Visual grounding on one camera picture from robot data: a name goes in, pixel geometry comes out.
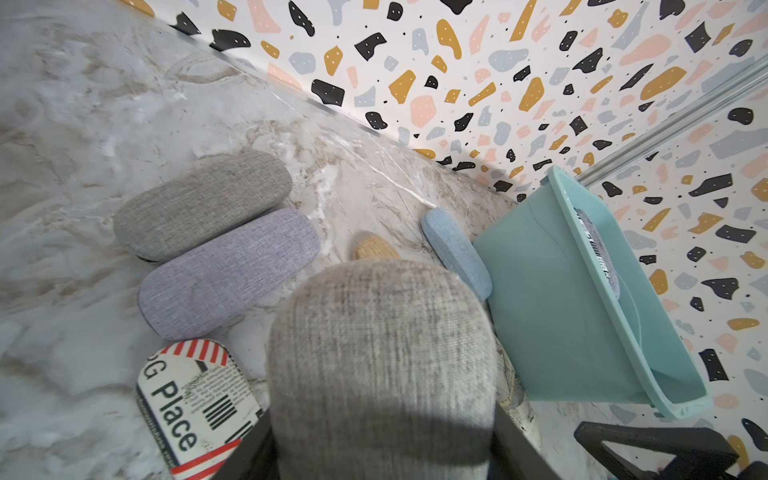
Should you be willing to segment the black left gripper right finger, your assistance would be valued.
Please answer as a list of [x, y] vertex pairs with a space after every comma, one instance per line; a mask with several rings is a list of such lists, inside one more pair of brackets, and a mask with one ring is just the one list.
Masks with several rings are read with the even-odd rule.
[[489, 480], [560, 480], [499, 404], [490, 452]]

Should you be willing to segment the newspaper flag glasses case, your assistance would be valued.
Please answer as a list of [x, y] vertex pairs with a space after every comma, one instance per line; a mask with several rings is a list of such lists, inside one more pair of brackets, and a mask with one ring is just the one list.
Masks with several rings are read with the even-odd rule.
[[602, 240], [597, 226], [592, 222], [589, 216], [581, 209], [575, 209], [576, 217], [582, 225], [585, 236], [590, 243], [593, 254], [597, 259], [601, 271], [609, 282], [610, 288], [616, 299], [620, 298], [620, 278], [619, 274], [611, 260], [608, 248]]

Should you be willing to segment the dark grey fabric glasses case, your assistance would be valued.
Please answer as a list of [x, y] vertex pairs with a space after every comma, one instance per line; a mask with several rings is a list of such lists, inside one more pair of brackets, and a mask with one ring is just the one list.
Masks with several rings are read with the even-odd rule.
[[483, 479], [496, 348], [460, 277], [409, 260], [352, 261], [286, 301], [266, 369], [284, 479]]

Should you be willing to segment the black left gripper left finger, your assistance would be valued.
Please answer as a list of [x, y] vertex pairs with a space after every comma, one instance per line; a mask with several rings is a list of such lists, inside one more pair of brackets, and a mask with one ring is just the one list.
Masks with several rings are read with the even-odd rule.
[[267, 410], [242, 439], [213, 480], [278, 480], [278, 447]]

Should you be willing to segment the tan fabric glasses case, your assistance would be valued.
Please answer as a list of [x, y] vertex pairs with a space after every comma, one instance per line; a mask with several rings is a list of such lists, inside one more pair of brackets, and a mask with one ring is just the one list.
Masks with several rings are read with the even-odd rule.
[[355, 260], [401, 259], [398, 251], [384, 238], [370, 232], [363, 232], [354, 241]]

